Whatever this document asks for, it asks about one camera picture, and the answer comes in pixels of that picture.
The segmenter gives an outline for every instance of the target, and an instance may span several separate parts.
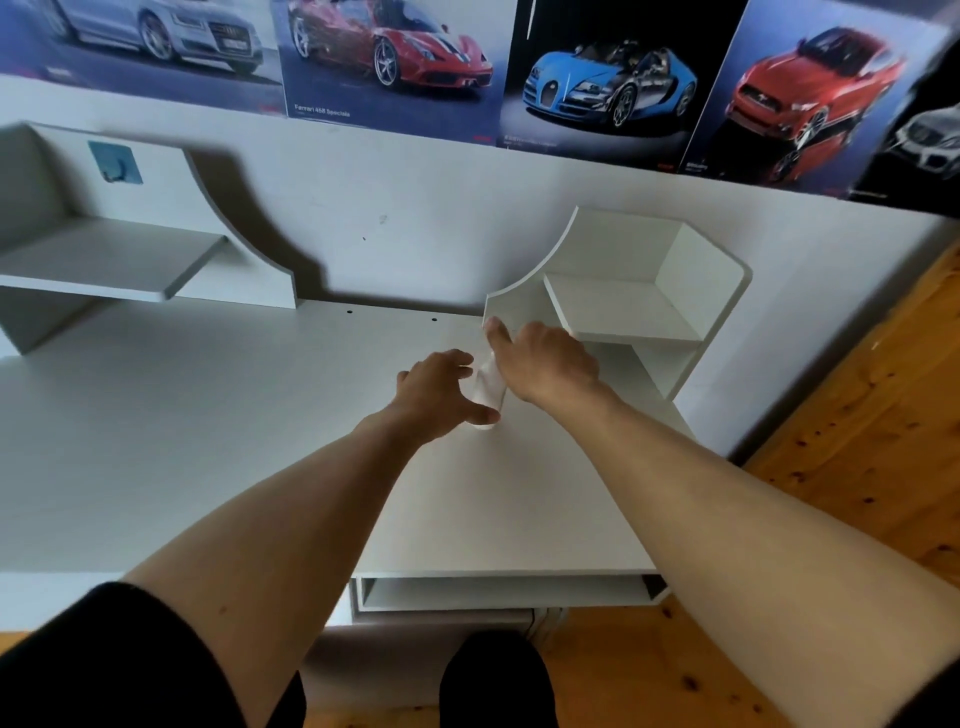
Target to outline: blue bugatti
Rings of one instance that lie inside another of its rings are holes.
[[[592,43],[543,56],[523,85],[528,109],[618,131],[648,116],[683,117],[697,77],[669,48],[634,40]]]

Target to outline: car wheel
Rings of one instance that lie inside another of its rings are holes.
[[[237,76],[250,76],[253,71],[260,67],[259,63],[251,61],[229,61],[228,65]]]
[[[793,172],[799,161],[800,152],[798,150],[790,152],[774,165],[773,170],[770,172],[770,182],[783,182],[783,180]]]
[[[77,31],[70,24],[57,0],[40,0],[40,11],[50,32],[58,39],[70,42],[77,39]]]
[[[175,61],[177,50],[167,28],[152,12],[144,12],[140,17],[140,39],[147,53],[158,61]]]
[[[697,85],[690,83],[686,85],[684,92],[680,94],[680,98],[677,99],[677,106],[673,109],[673,112],[677,114],[677,118],[680,118],[686,113],[686,110],[690,108],[690,102],[693,101],[693,95],[697,92]]]
[[[823,130],[824,126],[827,125],[829,116],[830,109],[827,107],[817,109],[817,112],[810,117],[810,120],[800,127],[800,131],[797,132],[797,138],[793,140],[793,145],[797,149],[802,149],[809,144],[816,135]]]
[[[619,95],[613,99],[610,116],[607,123],[615,130],[620,131],[630,121],[630,114],[634,112],[636,103],[636,86],[625,85]]]
[[[373,72],[381,85],[396,88],[400,84],[400,61],[396,48],[385,37],[373,46]]]
[[[303,18],[299,16],[290,18],[290,38],[294,41],[297,55],[305,61],[309,60],[313,55],[313,47],[310,45],[310,32]]]

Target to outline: forearm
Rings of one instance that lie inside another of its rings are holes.
[[[266,723],[323,629],[417,447],[388,408],[225,503],[125,577],[194,628],[251,728]]]
[[[893,550],[604,385],[551,414],[684,607],[797,723],[882,725],[960,654],[960,592]]]

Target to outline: white shelf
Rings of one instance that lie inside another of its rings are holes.
[[[635,607],[665,596],[642,574],[358,579],[357,587],[360,612]]]
[[[581,341],[700,343],[697,332],[654,283],[548,273],[543,284],[561,325]]]
[[[2,253],[0,285],[166,301],[226,243],[213,232],[76,218]]]

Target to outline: desk surface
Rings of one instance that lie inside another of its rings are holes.
[[[123,571],[257,480],[349,432],[396,372],[480,319],[339,303],[116,302],[0,361],[0,571]],[[629,347],[604,378],[682,431]],[[396,485],[357,574],[652,570],[586,457],[511,395]]]

